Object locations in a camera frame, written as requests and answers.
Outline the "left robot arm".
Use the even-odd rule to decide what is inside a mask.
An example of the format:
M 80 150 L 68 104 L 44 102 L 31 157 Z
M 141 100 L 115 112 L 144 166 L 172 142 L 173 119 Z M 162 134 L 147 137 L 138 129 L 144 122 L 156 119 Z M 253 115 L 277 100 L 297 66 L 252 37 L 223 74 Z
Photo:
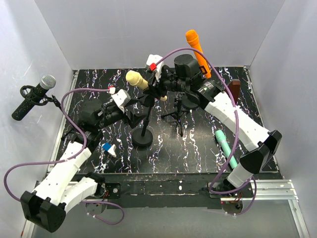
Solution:
M 101 198 L 105 192 L 105 179 L 89 172 L 72 187 L 68 187 L 82 164 L 89 159 L 103 138 L 102 129 L 118 121 L 135 128 L 145 114 L 128 109 L 137 99 L 112 100 L 104 105 L 98 99 L 84 103 L 78 117 L 79 128 L 69 131 L 71 140 L 54 168 L 31 192 L 20 197 L 24 217 L 35 225 L 54 233 L 65 220 L 66 214 L 85 198 Z

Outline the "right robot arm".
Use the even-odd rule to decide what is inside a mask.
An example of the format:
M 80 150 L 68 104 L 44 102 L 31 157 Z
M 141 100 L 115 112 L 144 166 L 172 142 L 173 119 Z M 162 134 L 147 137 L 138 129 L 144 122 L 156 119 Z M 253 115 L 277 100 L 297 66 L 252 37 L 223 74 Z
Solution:
M 224 181 L 214 188 L 209 185 L 211 194 L 227 194 L 235 197 L 258 174 L 275 155 L 282 135 L 278 130 L 269 131 L 253 121 L 236 105 L 229 89 L 217 84 L 199 62 L 190 54 L 179 55 L 174 59 L 175 69 L 163 63 L 159 55 L 149 55 L 146 67 L 152 73 L 148 81 L 150 92 L 161 99 L 168 91 L 185 93 L 190 102 L 215 116 L 235 134 L 235 141 L 241 141 L 247 153 Z

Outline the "cream wooden microphone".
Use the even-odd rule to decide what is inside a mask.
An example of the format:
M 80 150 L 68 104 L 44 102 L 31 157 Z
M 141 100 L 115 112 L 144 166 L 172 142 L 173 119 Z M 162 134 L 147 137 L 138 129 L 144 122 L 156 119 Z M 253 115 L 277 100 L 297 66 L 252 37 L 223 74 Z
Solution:
M 134 87 L 139 87 L 141 90 L 151 90 L 153 94 L 157 94 L 158 98 L 165 102 L 167 96 L 163 96 L 163 90 L 159 88 L 159 78 L 161 76 L 161 70 L 154 73 L 153 82 L 148 84 L 148 81 L 143 78 L 143 76 L 136 71 L 130 70 L 126 73 L 126 81 Z

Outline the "black tripod microphone stand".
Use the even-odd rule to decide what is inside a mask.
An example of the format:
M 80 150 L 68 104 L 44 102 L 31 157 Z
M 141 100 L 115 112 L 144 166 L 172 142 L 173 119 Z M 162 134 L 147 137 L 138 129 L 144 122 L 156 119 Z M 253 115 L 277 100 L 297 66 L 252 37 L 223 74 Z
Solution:
M 176 125 L 179 126 L 179 135 L 181 137 L 183 137 L 183 126 L 182 126 L 182 122 L 181 122 L 181 117 L 185 114 L 188 114 L 190 111 L 189 110 L 184 110 L 182 109 L 182 93 L 178 93 L 177 96 L 174 99 L 174 105 L 173 107 L 175 108 L 174 112 L 168 113 L 168 114 L 164 114 L 164 115 L 160 115 L 161 119 L 164 119 L 165 117 L 171 116 L 175 122 Z

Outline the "mint green toy microphone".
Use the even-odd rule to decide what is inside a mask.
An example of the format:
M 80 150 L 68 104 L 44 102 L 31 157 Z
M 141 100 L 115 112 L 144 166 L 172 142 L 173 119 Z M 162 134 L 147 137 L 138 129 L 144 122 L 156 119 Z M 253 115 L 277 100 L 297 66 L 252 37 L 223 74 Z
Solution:
M 215 132 L 215 138 L 216 138 L 218 144 L 220 145 L 225 157 L 228 159 L 229 155 L 231 153 L 231 149 L 229 147 L 229 144 L 227 142 L 226 136 L 223 133 L 223 131 L 222 130 L 217 130 Z M 238 163 L 237 163 L 237 161 L 236 161 L 234 156 L 231 157 L 229 164 L 230 164 L 231 169 L 234 169 L 234 168 L 237 167 Z

